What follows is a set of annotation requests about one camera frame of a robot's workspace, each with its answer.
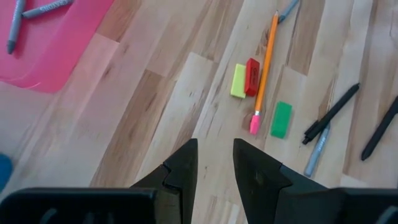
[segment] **yellow pencil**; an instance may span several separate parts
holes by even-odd
[[[267,52],[264,58],[264,67],[262,68],[262,75],[260,79],[259,91],[256,98],[256,105],[254,107],[254,115],[250,123],[250,133],[257,134],[260,127],[260,112],[262,108],[262,101],[264,99],[266,86],[267,86],[267,76],[269,73],[269,67],[271,65],[272,50],[274,48],[276,30],[278,27],[279,13],[276,11],[274,17],[272,18],[271,30],[269,33],[269,40],[267,44]]]

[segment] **red eraser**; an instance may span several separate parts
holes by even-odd
[[[259,88],[260,63],[250,58],[246,64],[246,80],[244,82],[244,92],[248,96],[256,96]]]

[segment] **yellow eraser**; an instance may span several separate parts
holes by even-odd
[[[244,82],[246,80],[246,66],[236,64],[234,78],[232,80],[231,95],[245,98]]]

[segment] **pink eraser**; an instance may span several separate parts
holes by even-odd
[[[260,115],[253,115],[250,122],[250,134],[256,135],[260,127]]]

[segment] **green eraser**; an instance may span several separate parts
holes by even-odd
[[[276,104],[274,119],[271,125],[271,136],[281,139],[286,137],[292,111],[293,106],[288,103],[280,101]]]
[[[234,78],[232,80],[231,95],[245,98],[244,82],[246,80],[246,66],[236,64]]]

